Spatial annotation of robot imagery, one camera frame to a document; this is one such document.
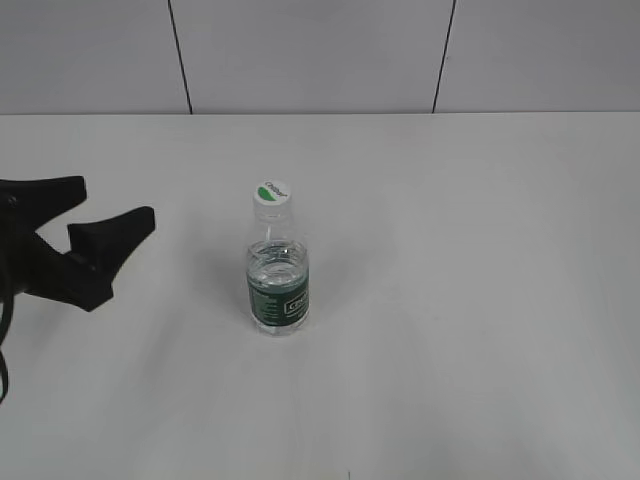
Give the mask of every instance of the water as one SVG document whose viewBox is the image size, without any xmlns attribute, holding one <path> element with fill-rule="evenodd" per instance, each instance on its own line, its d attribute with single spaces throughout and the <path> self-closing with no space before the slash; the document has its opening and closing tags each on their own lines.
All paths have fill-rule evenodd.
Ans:
<svg viewBox="0 0 640 480">
<path fill-rule="evenodd" d="M 264 318 L 261 320 L 258 318 L 261 316 L 260 313 L 253 309 L 254 320 L 258 326 L 272 335 L 286 335 L 296 330 L 308 314 L 306 286 L 308 278 L 307 249 L 301 243 L 278 240 L 258 242 L 249 247 L 247 279 L 250 290 L 255 289 L 270 301 L 272 300 L 274 304 L 277 303 L 280 313 L 282 313 L 284 304 L 290 305 L 292 301 L 302 298 L 301 302 L 294 303 L 294 305 L 299 304 L 300 307 L 292 314 L 293 317 L 274 314 L 272 313 L 274 310 L 272 310 L 266 311 L 266 314 L 273 317 L 272 321 L 264 320 Z M 277 323 L 287 323 L 288 318 L 294 318 L 295 322 L 288 325 L 277 325 Z"/>
</svg>

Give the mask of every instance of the white bottle cap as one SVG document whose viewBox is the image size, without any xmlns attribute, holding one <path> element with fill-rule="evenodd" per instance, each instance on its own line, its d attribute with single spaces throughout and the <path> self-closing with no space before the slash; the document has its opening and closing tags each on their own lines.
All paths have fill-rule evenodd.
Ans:
<svg viewBox="0 0 640 480">
<path fill-rule="evenodd" d="M 283 182 L 267 180 L 253 192 L 253 206 L 258 215 L 279 217 L 290 211 L 290 205 L 291 189 Z"/>
</svg>

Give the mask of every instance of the black cable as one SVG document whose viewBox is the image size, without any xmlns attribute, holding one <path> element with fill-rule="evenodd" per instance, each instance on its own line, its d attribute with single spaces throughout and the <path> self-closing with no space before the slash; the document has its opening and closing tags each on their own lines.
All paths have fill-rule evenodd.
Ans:
<svg viewBox="0 0 640 480">
<path fill-rule="evenodd" d="M 182 60 L 182 48 L 180 48 L 180 40 L 178 40 L 178 28 L 176 27 L 176 18 L 173 15 L 173 5 L 171 0 L 167 0 L 169 6 L 169 16 L 171 17 L 171 27 L 173 28 L 173 39 L 176 42 L 176 50 L 178 51 L 178 61 L 180 62 L 180 73 L 182 74 L 182 85 L 184 86 L 184 93 L 187 96 L 187 107 L 189 107 L 189 114 L 193 115 L 193 106 L 191 105 L 191 94 L 189 93 L 189 84 L 187 83 L 187 74 L 184 69 L 184 61 Z"/>
<path fill-rule="evenodd" d="M 7 333 L 9 332 L 9 326 L 11 325 L 11 319 L 13 318 L 13 280 L 11 279 L 11 273 L 9 271 L 9 264 L 5 257 L 4 251 L 0 247 L 0 276 L 2 277 L 2 318 L 0 319 L 0 347 L 4 342 Z M 0 393 L 0 404 L 7 396 L 9 391 L 9 371 L 7 370 L 7 362 L 0 351 L 0 377 L 2 377 L 2 393 Z"/>
</svg>

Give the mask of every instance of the white wall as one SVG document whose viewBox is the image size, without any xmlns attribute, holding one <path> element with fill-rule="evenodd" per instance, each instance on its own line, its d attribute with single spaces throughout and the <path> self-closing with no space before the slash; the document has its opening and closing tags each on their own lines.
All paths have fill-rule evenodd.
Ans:
<svg viewBox="0 0 640 480">
<path fill-rule="evenodd" d="M 187 112 L 166 2 L 1 7 L 0 113 Z"/>
<path fill-rule="evenodd" d="M 431 111 L 451 0 L 173 0 L 194 111 Z"/>
<path fill-rule="evenodd" d="M 453 0 L 171 0 L 193 109 L 430 112 Z M 168 0 L 4 0 L 0 114 L 186 113 Z M 437 111 L 640 110 L 638 0 L 458 0 Z"/>
<path fill-rule="evenodd" d="M 638 0 L 459 0 L 438 111 L 640 109 Z"/>
</svg>

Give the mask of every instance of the bottle neck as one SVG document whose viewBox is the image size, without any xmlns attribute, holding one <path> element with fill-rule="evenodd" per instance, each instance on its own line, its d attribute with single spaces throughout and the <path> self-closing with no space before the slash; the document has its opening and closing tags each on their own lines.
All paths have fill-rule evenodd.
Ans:
<svg viewBox="0 0 640 480">
<path fill-rule="evenodd" d="M 290 203 L 269 207 L 255 205 L 253 213 L 259 222 L 286 223 L 293 221 L 293 210 Z"/>
</svg>

